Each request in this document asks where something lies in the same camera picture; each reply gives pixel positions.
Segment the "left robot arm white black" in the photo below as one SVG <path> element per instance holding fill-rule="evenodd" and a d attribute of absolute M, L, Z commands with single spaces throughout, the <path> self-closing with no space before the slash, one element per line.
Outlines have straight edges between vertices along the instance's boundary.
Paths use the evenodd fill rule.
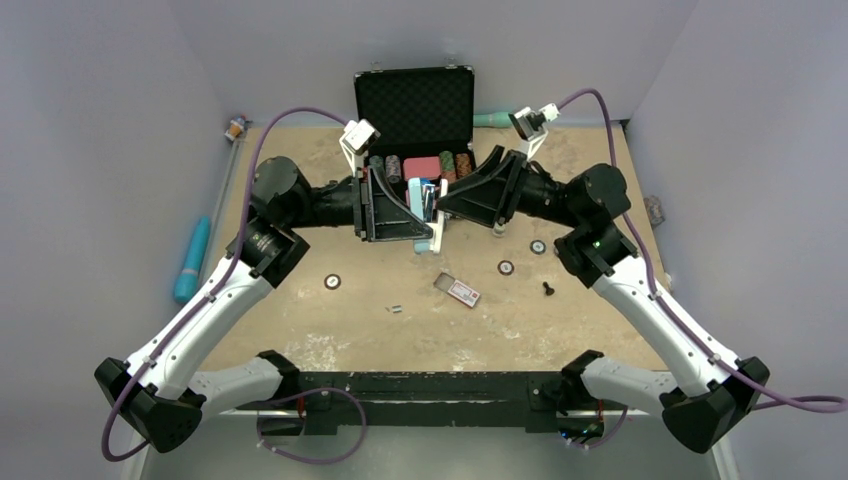
<path fill-rule="evenodd" d="M 306 255 L 299 228 L 352 225 L 364 235 L 364 215 L 386 212 L 389 240 L 399 239 L 400 226 L 410 223 L 410 239 L 429 245 L 435 231 L 428 216 L 447 191 L 438 175 L 393 177 L 377 166 L 314 187 L 287 157 L 259 163 L 248 180 L 237 235 L 205 284 L 139 350 L 96 368 L 95 380 L 111 406 L 108 422 L 124 420 L 145 446 L 167 453 L 222 412 L 300 402 L 299 369 L 273 350 L 217 372 L 202 371 L 201 363 Z"/>

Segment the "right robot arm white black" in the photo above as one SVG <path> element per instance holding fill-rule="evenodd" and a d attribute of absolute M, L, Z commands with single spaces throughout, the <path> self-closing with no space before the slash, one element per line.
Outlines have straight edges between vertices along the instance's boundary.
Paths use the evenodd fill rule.
<path fill-rule="evenodd" d="M 634 408 L 660 418 L 688 450 L 705 453 L 753 410 L 770 373 L 760 359 L 742 359 L 713 339 L 657 283 L 649 258 L 616 225 L 630 206 L 615 166 L 596 164 L 562 183 L 502 148 L 437 201 L 440 210 L 483 226 L 518 212 L 565 226 L 553 243 L 565 270 L 621 313 L 666 369 L 589 350 L 562 369 L 550 400 L 562 410 L 600 400 Z"/>

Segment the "light blue stapler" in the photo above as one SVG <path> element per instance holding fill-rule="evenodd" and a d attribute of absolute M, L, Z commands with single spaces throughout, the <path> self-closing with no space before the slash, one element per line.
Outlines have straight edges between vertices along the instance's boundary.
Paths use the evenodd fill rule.
<path fill-rule="evenodd" d="M 416 254 L 441 253 L 446 216 L 438 209 L 437 201 L 448 193 L 448 187 L 446 179 L 430 181 L 413 177 L 407 181 L 408 207 L 431 231 L 429 238 L 413 240 L 413 250 Z"/>

